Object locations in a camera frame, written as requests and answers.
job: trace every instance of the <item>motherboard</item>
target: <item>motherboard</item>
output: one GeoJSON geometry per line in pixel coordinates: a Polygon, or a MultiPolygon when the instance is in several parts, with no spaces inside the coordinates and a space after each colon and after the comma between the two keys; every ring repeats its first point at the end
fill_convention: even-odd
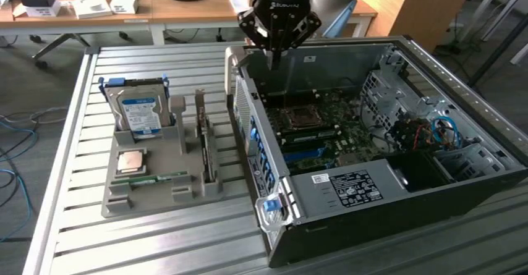
{"type": "Polygon", "coordinates": [[[363,163],[387,152],[360,121],[358,95],[332,90],[268,97],[266,105],[275,106],[266,110],[291,175],[363,163]]]}

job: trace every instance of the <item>robotic arm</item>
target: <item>robotic arm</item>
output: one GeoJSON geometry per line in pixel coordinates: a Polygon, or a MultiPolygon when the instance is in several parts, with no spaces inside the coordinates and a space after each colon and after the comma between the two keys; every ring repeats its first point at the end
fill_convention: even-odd
{"type": "Polygon", "coordinates": [[[275,70],[280,57],[307,40],[322,21],[311,11],[311,0],[255,0],[254,7],[239,14],[239,26],[275,70]]]}

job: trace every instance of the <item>blue hard drive label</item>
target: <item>blue hard drive label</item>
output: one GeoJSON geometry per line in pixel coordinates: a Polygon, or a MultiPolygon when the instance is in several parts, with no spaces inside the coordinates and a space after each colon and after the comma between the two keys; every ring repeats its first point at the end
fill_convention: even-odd
{"type": "Polygon", "coordinates": [[[367,170],[330,178],[344,207],[352,207],[383,199],[367,170]]]}
{"type": "Polygon", "coordinates": [[[148,138],[162,130],[162,122],[155,108],[155,98],[123,100],[124,115],[130,122],[131,131],[135,135],[139,135],[138,138],[148,138]]]}

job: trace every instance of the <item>aluminum table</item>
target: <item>aluminum table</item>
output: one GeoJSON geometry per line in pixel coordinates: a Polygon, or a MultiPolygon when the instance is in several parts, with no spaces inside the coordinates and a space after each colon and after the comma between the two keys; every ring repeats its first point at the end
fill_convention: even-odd
{"type": "Polygon", "coordinates": [[[240,44],[88,48],[24,275],[515,274],[523,269],[528,182],[495,195],[463,217],[283,268],[267,267],[224,101],[224,51],[240,44]],[[100,206],[114,116],[96,81],[162,74],[170,77],[171,93],[186,95],[187,119],[194,119],[194,91],[206,89],[228,198],[194,208],[106,219],[100,206]]]}

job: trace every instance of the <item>blue plastic tab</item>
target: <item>blue plastic tab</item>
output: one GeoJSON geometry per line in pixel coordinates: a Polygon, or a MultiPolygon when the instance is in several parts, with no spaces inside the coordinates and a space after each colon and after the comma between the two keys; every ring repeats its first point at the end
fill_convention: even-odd
{"type": "Polygon", "coordinates": [[[256,136],[256,128],[251,129],[250,136],[251,136],[251,139],[255,139],[255,136],[256,136]]]}
{"type": "Polygon", "coordinates": [[[107,86],[108,87],[123,87],[124,86],[124,82],[127,79],[124,79],[124,77],[119,77],[119,78],[111,78],[108,80],[107,86]]]}
{"type": "Polygon", "coordinates": [[[282,207],[283,207],[283,205],[280,205],[279,200],[268,200],[268,201],[264,202],[263,206],[264,206],[264,210],[267,212],[280,210],[282,207]]]}

